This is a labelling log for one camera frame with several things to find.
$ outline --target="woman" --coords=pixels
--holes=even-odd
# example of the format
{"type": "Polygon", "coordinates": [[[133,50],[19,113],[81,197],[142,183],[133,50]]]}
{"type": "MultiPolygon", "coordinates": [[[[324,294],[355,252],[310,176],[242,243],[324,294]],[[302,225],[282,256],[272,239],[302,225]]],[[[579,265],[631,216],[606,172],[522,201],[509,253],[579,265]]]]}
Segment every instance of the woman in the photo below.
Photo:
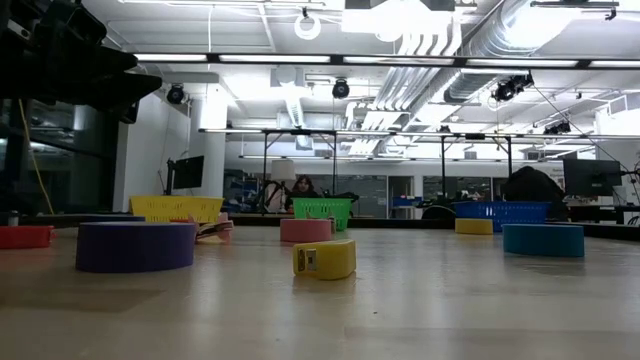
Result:
{"type": "Polygon", "coordinates": [[[293,204],[293,198],[318,198],[318,193],[314,191],[313,183],[307,175],[301,175],[293,185],[291,192],[287,196],[285,208],[288,210],[293,204]]]}

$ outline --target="plastic basket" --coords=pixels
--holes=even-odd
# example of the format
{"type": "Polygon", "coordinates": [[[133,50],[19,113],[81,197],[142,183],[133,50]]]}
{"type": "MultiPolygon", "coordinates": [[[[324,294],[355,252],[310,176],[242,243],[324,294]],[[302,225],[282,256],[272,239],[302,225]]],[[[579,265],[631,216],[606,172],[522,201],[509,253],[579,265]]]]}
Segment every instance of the plastic basket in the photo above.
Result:
{"type": "Polygon", "coordinates": [[[461,202],[456,203],[456,217],[492,219],[493,231],[503,224],[544,224],[550,203],[545,202],[461,202]]]}
{"type": "Polygon", "coordinates": [[[194,196],[132,196],[133,215],[144,216],[148,222],[186,220],[191,215],[200,223],[215,223],[222,207],[222,198],[194,196]]]}
{"type": "Polygon", "coordinates": [[[306,219],[307,213],[314,219],[326,219],[331,215],[336,220],[337,231],[344,231],[347,228],[350,211],[351,199],[293,199],[293,212],[296,219],[306,219]]]}

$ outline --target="yellow foam block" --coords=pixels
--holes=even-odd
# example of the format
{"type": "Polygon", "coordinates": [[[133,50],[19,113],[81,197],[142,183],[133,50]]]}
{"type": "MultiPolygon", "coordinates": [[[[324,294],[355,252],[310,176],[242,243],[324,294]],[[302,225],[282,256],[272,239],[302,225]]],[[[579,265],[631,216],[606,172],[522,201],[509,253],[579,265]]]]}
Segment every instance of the yellow foam block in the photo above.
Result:
{"type": "Polygon", "coordinates": [[[458,234],[492,235],[493,220],[491,219],[456,219],[458,234]]]}
{"type": "Polygon", "coordinates": [[[349,276],[356,269],[356,242],[324,241],[293,246],[293,272],[321,280],[349,276]]]}

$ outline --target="pink foam cylinder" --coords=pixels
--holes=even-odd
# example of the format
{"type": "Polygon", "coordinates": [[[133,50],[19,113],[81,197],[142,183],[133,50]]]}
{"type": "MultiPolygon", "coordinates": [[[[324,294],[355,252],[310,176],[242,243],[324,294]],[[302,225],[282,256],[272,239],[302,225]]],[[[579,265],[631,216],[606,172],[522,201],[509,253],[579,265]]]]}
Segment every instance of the pink foam cylinder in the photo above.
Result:
{"type": "Polygon", "coordinates": [[[307,243],[331,240],[331,220],[326,219],[282,219],[280,241],[307,243]]]}

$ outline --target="white wall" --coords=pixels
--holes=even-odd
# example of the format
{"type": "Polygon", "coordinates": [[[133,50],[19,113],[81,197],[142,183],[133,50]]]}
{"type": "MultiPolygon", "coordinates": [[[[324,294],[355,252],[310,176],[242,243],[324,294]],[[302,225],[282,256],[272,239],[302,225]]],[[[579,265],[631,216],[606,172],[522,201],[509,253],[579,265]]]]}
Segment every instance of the white wall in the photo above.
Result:
{"type": "Polygon", "coordinates": [[[188,156],[190,125],[155,94],[140,101],[137,122],[119,128],[114,211],[127,211],[132,195],[162,195],[167,160],[188,156]]]}

